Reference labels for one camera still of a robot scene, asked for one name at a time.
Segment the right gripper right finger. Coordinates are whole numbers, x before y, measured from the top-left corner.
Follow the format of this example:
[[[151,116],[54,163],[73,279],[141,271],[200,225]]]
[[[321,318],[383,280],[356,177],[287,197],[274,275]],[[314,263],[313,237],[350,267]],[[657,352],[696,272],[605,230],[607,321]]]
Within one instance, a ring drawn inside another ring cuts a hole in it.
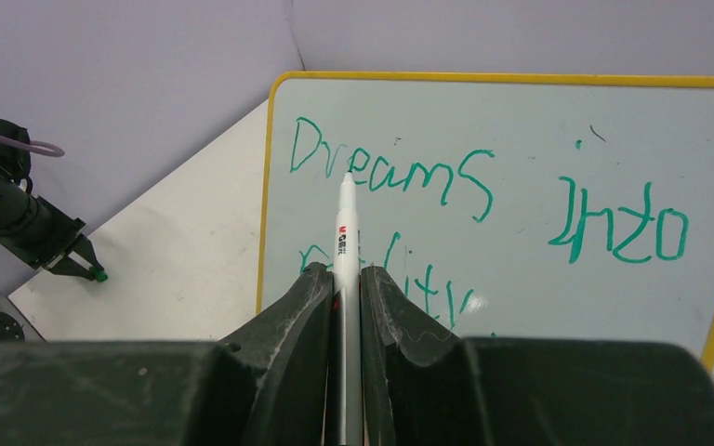
[[[372,445],[714,445],[714,383],[668,344],[461,337],[361,273]]]

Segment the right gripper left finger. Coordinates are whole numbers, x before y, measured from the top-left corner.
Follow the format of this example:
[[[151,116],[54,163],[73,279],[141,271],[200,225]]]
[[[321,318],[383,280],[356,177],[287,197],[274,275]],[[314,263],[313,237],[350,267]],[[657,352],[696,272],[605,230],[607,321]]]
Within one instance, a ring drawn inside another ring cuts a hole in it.
[[[317,445],[333,275],[217,342],[2,342],[0,445]]]

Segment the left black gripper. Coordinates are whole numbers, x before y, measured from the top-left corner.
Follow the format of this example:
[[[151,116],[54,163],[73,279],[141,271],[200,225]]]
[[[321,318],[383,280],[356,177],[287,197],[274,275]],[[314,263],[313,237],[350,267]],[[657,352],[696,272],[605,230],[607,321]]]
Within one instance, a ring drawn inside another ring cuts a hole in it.
[[[0,119],[0,245],[33,269],[94,281],[105,268],[82,234],[85,223],[33,195],[31,153],[61,157],[64,150],[33,140],[25,128]]]

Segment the green marker cap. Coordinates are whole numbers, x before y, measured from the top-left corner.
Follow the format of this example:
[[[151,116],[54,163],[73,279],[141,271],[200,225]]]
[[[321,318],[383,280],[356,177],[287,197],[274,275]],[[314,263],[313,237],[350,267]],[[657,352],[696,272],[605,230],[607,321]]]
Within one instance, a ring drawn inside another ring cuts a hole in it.
[[[95,282],[103,283],[109,279],[109,275],[104,269],[91,267],[89,269],[89,272],[92,274],[93,280]]]

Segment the white marker pen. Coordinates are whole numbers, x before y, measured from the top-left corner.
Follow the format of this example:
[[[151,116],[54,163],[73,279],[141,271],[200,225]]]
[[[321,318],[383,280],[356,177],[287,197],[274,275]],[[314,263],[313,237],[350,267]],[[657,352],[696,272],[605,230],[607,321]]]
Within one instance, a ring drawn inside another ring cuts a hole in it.
[[[339,187],[334,251],[326,439],[333,445],[362,445],[360,231],[352,172],[344,175]]]

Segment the yellow framed whiteboard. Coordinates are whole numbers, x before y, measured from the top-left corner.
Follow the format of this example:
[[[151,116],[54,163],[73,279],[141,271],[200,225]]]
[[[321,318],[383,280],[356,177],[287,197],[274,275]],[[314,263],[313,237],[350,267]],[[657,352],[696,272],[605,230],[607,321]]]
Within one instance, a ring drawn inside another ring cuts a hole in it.
[[[257,309],[361,260],[457,335],[671,343],[714,364],[714,77],[289,72],[271,88]]]

